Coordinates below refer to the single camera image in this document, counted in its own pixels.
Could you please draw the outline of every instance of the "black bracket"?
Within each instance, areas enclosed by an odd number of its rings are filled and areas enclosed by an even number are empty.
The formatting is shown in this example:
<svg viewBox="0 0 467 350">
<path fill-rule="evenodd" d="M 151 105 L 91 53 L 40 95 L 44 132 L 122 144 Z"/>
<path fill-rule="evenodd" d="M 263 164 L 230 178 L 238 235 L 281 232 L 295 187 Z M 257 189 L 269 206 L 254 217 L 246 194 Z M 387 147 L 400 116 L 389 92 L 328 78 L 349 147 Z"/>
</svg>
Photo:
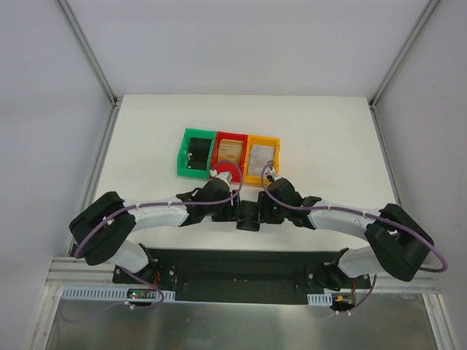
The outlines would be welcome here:
<svg viewBox="0 0 467 350">
<path fill-rule="evenodd" d="M 148 249 L 157 260 L 158 287 L 176 292 L 175 300 L 213 303 L 306 305 L 308 294 L 322 294 L 318 271 L 339 252 L 254 252 L 228 250 Z M 138 284 L 123 271 L 116 284 Z M 369 279 L 355 279 L 368 289 Z M 342 284 L 352 288 L 352 279 Z"/>
</svg>

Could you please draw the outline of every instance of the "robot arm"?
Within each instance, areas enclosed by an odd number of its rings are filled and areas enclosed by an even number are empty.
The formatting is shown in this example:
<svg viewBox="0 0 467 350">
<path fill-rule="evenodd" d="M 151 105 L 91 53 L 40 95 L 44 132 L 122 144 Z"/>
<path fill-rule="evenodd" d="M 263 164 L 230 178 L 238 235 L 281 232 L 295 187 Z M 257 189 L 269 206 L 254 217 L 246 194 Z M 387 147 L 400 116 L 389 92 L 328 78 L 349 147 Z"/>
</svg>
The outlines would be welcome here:
<svg viewBox="0 0 467 350">
<path fill-rule="evenodd" d="M 383 271 L 402 281 L 414 278 L 430 249 L 407 232 L 397 231 L 381 222 L 384 219 L 414 230 L 433 246 L 431 237 L 400 206 L 388 204 L 383 209 L 338 206 L 318 197 L 302 198 L 288 180 L 274 173 L 268 178 L 272 183 L 267 188 L 268 196 L 263 196 L 262 207 L 265 212 L 275 211 L 276 217 L 288 219 L 296 226 L 334 230 L 370 243 L 360 249 L 343 249 L 338 259 L 323 266 L 315 274 L 315 281 L 323 287 L 339 290 L 348 278 Z M 298 211 L 297 207 L 318 210 Z"/>
<path fill-rule="evenodd" d="M 89 265 L 109 261 L 141 279 L 151 281 L 156 262 L 144 246 L 128 241 L 128 235 L 145 228 L 193 225 L 205 216 L 229 212 L 232 208 L 229 198 L 233 198 L 228 185 L 230 178 L 230 173 L 220 173 L 203 188 L 157 203 L 126 201 L 116 192 L 106 193 L 69 226 L 79 244 L 75 257 L 84 257 Z M 380 271 L 386 271 L 402 281 L 413 279 L 430 249 L 408 233 L 395 231 L 375 217 L 401 223 L 433 245 L 430 236 L 400 206 L 388 204 L 380 210 L 357 210 L 369 216 L 373 214 L 373 218 L 365 215 L 359 217 L 352 214 L 355 209 L 350 207 L 340 207 L 344 211 L 338 211 L 333 210 L 336 206 L 322 198 L 302 198 L 288 180 L 279 176 L 269 176 L 269 179 L 272 182 L 267 187 L 267 193 L 261 192 L 259 195 L 259 214 L 256 217 L 260 222 L 281 224 L 288 219 L 299 227 L 335 230 L 370 243 L 370 246 L 361 249 L 341 250 L 335 261 L 315 271 L 314 280 L 322 287 L 339 290 L 350 279 Z M 311 207 L 320 209 L 307 210 Z M 215 221 L 230 219 L 232 217 L 227 215 L 227 219 L 224 216 L 224 219 Z M 94 236 L 90 234 L 93 231 L 97 233 Z"/>
<path fill-rule="evenodd" d="M 124 200 L 116 192 L 107 192 L 70 223 L 69 229 L 78 243 L 74 256 L 84 257 L 89 265 L 110 262 L 151 281 L 155 261 L 142 244 L 130 242 L 128 235 L 146 228 L 193 225 L 205 216 L 220 213 L 230 205 L 225 202 L 231 196 L 230 180 L 230 173 L 220 173 L 203 188 L 157 202 L 138 203 Z M 225 203 L 199 205 L 218 201 Z M 121 213 L 108 219 L 117 211 Z M 105 224 L 97 234 L 91 235 L 102 222 Z"/>
</svg>

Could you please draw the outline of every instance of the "metal floor panel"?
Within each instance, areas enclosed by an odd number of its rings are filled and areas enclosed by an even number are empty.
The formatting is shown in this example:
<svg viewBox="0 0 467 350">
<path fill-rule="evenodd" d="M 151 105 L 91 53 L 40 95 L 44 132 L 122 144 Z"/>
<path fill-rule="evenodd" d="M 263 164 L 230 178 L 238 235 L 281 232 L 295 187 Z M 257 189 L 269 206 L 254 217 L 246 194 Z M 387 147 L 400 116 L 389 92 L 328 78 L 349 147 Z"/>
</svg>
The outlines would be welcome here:
<svg viewBox="0 0 467 350">
<path fill-rule="evenodd" d="M 61 304 L 66 317 L 80 318 L 109 303 Z M 60 321 L 57 327 L 56 317 L 47 349 L 426 350 L 436 344 L 422 295 L 374 294 L 352 316 L 309 306 L 167 303 L 144 311 L 116 306 L 77 324 Z"/>
</svg>

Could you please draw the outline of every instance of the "white wall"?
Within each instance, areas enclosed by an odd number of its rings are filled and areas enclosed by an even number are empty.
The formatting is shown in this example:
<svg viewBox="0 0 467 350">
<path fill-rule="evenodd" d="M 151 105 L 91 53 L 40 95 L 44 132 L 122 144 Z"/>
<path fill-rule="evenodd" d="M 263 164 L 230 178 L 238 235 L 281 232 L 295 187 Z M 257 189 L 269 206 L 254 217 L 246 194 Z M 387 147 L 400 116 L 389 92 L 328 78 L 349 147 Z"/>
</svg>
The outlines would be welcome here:
<svg viewBox="0 0 467 350">
<path fill-rule="evenodd" d="M 0 349 L 16 350 L 109 104 L 54 1 L 3 1 L 0 47 Z"/>
<path fill-rule="evenodd" d="M 405 208 L 450 261 L 440 280 L 467 347 L 467 1 L 444 0 L 377 106 Z"/>
<path fill-rule="evenodd" d="M 427 0 L 70 0 L 116 94 L 371 97 Z"/>
</svg>

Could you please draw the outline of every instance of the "purple cable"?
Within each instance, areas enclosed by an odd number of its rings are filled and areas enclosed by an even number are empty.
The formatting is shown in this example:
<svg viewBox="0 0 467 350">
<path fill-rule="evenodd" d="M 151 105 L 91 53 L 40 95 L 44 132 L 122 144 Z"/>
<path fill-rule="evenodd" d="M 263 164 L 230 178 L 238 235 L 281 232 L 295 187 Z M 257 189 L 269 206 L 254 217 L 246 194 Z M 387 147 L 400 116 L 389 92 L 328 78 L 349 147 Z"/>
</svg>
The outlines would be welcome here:
<svg viewBox="0 0 467 350">
<path fill-rule="evenodd" d="M 385 219 L 384 217 L 378 217 L 377 215 L 373 215 L 373 214 L 370 214 L 370 213 L 365 213 L 364 214 L 362 211 L 351 209 L 351 208 L 345 208 L 343 206 L 329 206 L 329 207 L 327 207 L 327 206 L 290 206 L 290 205 L 288 205 L 288 204 L 286 204 L 286 203 L 284 203 L 282 201 L 279 201 L 278 199 L 276 199 L 268 191 L 268 188 L 267 188 L 266 184 L 264 183 L 264 174 L 265 174 L 267 168 L 272 169 L 271 164 L 266 164 L 264 166 L 263 170 L 261 171 L 261 185 L 263 186 L 264 192 L 266 192 L 266 194 L 270 197 L 270 199 L 272 199 L 274 202 L 276 202 L 280 206 L 283 206 L 283 207 L 285 207 L 287 209 L 290 209 L 290 210 L 304 210 L 304 211 L 337 210 L 337 211 L 344 211 L 346 213 L 355 214 L 355 215 L 358 215 L 358 216 L 361 216 L 361 217 L 369 217 L 371 219 L 375 219 L 377 221 L 383 222 L 386 225 L 393 226 L 393 227 L 397 228 L 398 230 L 402 230 L 404 232 L 407 232 L 409 235 L 415 237 L 418 241 L 422 242 L 422 244 L 424 246 L 426 246 L 429 250 L 431 250 L 432 253 L 434 253 L 436 255 L 436 257 L 439 259 L 439 261 L 441 261 L 442 266 L 440 268 L 423 268 L 423 267 L 421 267 L 421 268 L 419 268 L 419 270 L 427 271 L 427 272 L 434 272 L 434 273 L 441 273 L 441 272 L 445 272 L 445 270 L 447 270 L 449 264 L 448 264 L 446 258 L 443 256 L 443 254 L 437 248 L 435 248 L 435 246 L 433 244 L 428 242 L 426 239 L 424 239 L 419 233 L 415 232 L 413 229 L 411 229 L 411 228 L 409 228 L 407 226 L 401 225 L 398 222 L 395 222 L 395 221 L 392 221 L 392 220 L 389 220 L 389 219 Z"/>
<path fill-rule="evenodd" d="M 169 203 L 169 202 L 150 202 L 150 203 L 143 203 L 139 207 L 140 208 L 148 208 L 148 207 L 151 207 L 151 206 L 214 206 L 214 205 L 217 205 L 217 204 L 224 204 L 224 203 L 232 201 L 236 196 L 239 195 L 240 190 L 243 187 L 243 174 L 242 174 L 242 171 L 240 170 L 240 167 L 237 164 L 235 164 L 234 162 L 231 162 L 229 160 L 221 160 L 220 162 L 217 162 L 212 167 L 212 170 L 215 170 L 217 168 L 217 166 L 219 164 L 222 164 L 222 163 L 232 164 L 233 166 L 235 166 L 235 169 L 239 172 L 239 175 L 240 175 L 239 188 L 229 198 L 222 199 L 221 201 L 214 201 L 214 202 L 173 202 L 173 203 Z M 94 229 L 92 229 L 92 231 L 90 231 L 89 234 L 78 245 L 78 247 L 76 248 L 76 251 L 74 252 L 74 257 L 77 258 L 77 259 L 80 259 L 82 257 L 81 251 L 85 247 L 86 243 L 89 242 L 89 240 L 101 228 L 103 228 L 103 226 L 106 225 L 108 223 L 108 221 L 112 220 L 114 217 L 116 217 L 117 215 L 122 214 L 125 211 L 136 209 L 136 207 L 137 207 L 136 205 L 132 205 L 132 206 L 126 206 L 125 208 L 118 209 L 117 211 L 114 211 L 108 217 L 103 219 L 100 223 L 98 223 L 98 225 L 95 226 Z"/>
<path fill-rule="evenodd" d="M 160 304 L 162 304 L 162 302 L 164 301 L 165 297 L 163 296 L 163 293 L 162 291 L 157 287 L 155 286 L 154 284 L 151 284 L 149 282 L 146 282 L 144 279 L 141 279 L 139 278 L 138 276 L 136 276 L 134 273 L 128 271 L 126 268 L 122 268 L 120 267 L 120 269 L 122 269 L 125 273 L 127 273 L 129 276 L 131 276 L 133 279 L 135 279 L 136 281 L 138 281 L 139 283 L 142 283 L 142 284 L 146 284 L 147 286 L 149 286 L 151 289 L 154 289 L 160 296 L 161 296 L 161 299 L 155 303 L 152 303 L 151 305 L 149 306 L 138 306 L 138 305 L 134 305 L 134 308 L 136 310 L 147 310 L 149 308 L 154 308 L 156 306 L 159 306 Z M 116 303 L 112 303 L 112 304 L 109 304 L 107 306 L 105 306 L 104 308 L 102 308 L 101 310 L 95 312 L 94 314 L 91 314 L 91 315 L 87 315 L 87 316 L 84 316 L 84 317 L 81 317 L 80 319 L 69 319 L 67 317 L 65 317 L 63 315 L 63 304 L 60 304 L 59 307 L 58 307 L 58 317 L 59 319 L 61 319 L 62 321 L 65 321 L 67 323 L 79 323 L 79 322 L 83 322 L 87 319 L 90 319 L 92 317 L 95 317 L 99 314 L 102 314 L 103 312 L 111 309 L 111 308 L 114 308 L 115 306 L 118 306 L 118 305 L 126 305 L 126 302 L 123 302 L 123 301 L 117 301 Z"/>
<path fill-rule="evenodd" d="M 377 275 L 375 274 L 374 277 L 373 277 L 373 282 L 371 283 L 371 287 L 370 287 L 370 290 L 368 291 L 368 293 L 366 293 L 365 297 L 362 299 L 362 301 L 360 301 L 357 305 L 355 305 L 353 308 L 352 308 L 352 311 L 354 311 L 356 308 L 360 308 L 364 303 L 366 303 L 366 301 L 369 299 L 371 293 L 374 291 L 374 287 L 377 285 Z"/>
</svg>

